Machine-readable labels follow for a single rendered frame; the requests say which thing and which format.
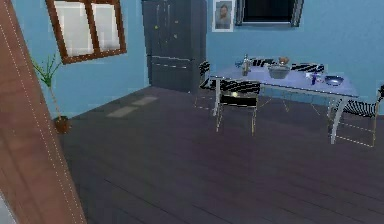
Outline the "black striped dining chair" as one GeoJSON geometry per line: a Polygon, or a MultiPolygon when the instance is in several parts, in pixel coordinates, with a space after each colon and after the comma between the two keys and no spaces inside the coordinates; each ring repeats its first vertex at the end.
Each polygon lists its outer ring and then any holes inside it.
{"type": "Polygon", "coordinates": [[[254,135],[261,84],[258,81],[222,80],[219,90],[216,131],[220,129],[224,106],[244,107],[252,109],[251,134],[254,135]]]}
{"type": "Polygon", "coordinates": [[[198,66],[200,72],[198,90],[195,95],[194,107],[199,109],[209,109],[209,106],[201,106],[200,101],[209,102],[214,98],[215,82],[210,79],[210,63],[203,61],[198,66]]]}
{"type": "Polygon", "coordinates": [[[275,61],[272,58],[253,58],[252,59],[252,65],[258,66],[258,67],[264,67],[268,65],[275,64],[275,61]]]}
{"type": "Polygon", "coordinates": [[[372,135],[372,140],[370,144],[353,140],[351,138],[340,136],[340,135],[337,135],[337,138],[373,148],[375,146],[375,141],[376,141],[377,118],[379,116],[379,108],[380,108],[380,103],[382,99],[384,99],[384,84],[382,84],[378,88],[377,97],[374,102],[368,103],[368,102],[359,101],[359,100],[349,100],[346,106],[343,108],[343,112],[346,114],[367,118],[371,120],[372,124],[367,128],[345,123],[343,116],[341,116],[339,120],[339,125],[341,125],[342,127],[347,126],[350,128],[355,128],[355,129],[370,133],[372,135]]]}
{"type": "Polygon", "coordinates": [[[325,67],[323,64],[317,64],[317,63],[299,63],[299,64],[293,64],[291,66],[291,69],[296,71],[302,71],[302,72],[322,73],[325,67]]]}

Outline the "grey bottle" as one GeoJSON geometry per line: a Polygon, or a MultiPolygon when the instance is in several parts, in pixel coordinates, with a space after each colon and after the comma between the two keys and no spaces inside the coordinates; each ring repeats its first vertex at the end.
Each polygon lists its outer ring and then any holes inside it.
{"type": "Polygon", "coordinates": [[[250,72],[250,60],[248,58],[248,54],[244,55],[243,65],[242,65],[242,75],[247,76],[250,72]]]}

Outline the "dark grey fridge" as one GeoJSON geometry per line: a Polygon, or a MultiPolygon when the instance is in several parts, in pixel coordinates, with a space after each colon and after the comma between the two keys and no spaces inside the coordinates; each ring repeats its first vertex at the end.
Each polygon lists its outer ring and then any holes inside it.
{"type": "Polygon", "coordinates": [[[195,93],[206,60],[207,0],[142,0],[149,84],[195,93]]]}

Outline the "grey bowl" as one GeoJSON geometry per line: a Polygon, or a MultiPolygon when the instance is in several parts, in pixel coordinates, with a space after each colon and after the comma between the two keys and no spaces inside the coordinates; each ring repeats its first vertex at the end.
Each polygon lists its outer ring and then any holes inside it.
{"type": "Polygon", "coordinates": [[[284,79],[290,72],[290,68],[284,65],[270,65],[268,71],[271,78],[284,79]]]}

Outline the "white framed portrait picture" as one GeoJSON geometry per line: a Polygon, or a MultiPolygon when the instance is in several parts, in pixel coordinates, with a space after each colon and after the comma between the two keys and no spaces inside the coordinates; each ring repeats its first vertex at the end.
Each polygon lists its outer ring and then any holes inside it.
{"type": "Polygon", "coordinates": [[[212,31],[232,32],[234,15],[235,0],[213,0],[212,31]]]}

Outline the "pale blue dining table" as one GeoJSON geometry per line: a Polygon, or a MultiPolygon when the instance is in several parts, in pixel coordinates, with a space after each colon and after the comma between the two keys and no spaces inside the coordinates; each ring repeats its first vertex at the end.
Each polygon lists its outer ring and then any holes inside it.
{"type": "Polygon", "coordinates": [[[320,82],[312,85],[304,72],[290,70],[285,78],[275,79],[271,77],[266,67],[253,67],[246,76],[243,75],[241,67],[230,67],[213,73],[210,79],[216,81],[214,116],[218,114],[219,101],[222,94],[220,85],[223,81],[236,81],[240,83],[244,81],[259,82],[263,88],[329,98],[330,105],[328,106],[327,114],[331,115],[331,110],[336,109],[330,134],[330,142],[332,144],[336,142],[337,129],[343,109],[349,100],[358,98],[355,87],[347,77],[344,77],[338,86],[328,85],[324,77],[321,77],[320,82]]]}

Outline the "brown framed window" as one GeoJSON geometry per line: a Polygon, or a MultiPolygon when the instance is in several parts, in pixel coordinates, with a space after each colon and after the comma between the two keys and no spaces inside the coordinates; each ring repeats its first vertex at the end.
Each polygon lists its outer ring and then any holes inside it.
{"type": "Polygon", "coordinates": [[[63,64],[127,52],[120,0],[45,0],[63,64]]]}

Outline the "blue bowl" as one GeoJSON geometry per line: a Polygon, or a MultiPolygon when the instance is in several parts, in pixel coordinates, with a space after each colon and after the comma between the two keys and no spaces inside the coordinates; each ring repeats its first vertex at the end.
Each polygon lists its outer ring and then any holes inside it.
{"type": "Polygon", "coordinates": [[[340,77],[340,76],[331,76],[331,75],[328,75],[324,78],[324,81],[327,85],[330,85],[330,86],[339,86],[343,83],[344,81],[344,78],[343,77],[340,77]]]}

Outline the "green house plant in pot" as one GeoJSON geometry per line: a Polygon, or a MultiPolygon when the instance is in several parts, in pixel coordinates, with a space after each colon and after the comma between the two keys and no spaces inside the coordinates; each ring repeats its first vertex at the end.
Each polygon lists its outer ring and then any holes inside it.
{"type": "Polygon", "coordinates": [[[56,61],[56,55],[48,55],[45,61],[37,62],[32,60],[32,65],[40,80],[46,85],[55,106],[57,116],[53,119],[53,124],[58,134],[67,134],[71,128],[69,118],[63,115],[60,111],[57,98],[53,91],[52,81],[57,69],[61,66],[61,62],[56,61]]]}

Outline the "brown wooden room door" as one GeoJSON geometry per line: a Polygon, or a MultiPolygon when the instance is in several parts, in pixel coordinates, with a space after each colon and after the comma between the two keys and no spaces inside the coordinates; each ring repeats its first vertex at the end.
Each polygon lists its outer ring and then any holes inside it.
{"type": "Polygon", "coordinates": [[[0,192],[17,224],[88,224],[11,0],[0,0],[0,192]]]}

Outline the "dark window with grey frame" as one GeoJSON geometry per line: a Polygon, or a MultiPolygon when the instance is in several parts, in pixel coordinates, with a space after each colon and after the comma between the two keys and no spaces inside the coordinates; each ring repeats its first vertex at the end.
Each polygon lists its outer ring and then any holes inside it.
{"type": "Polygon", "coordinates": [[[304,0],[236,0],[236,26],[298,27],[304,0]]]}

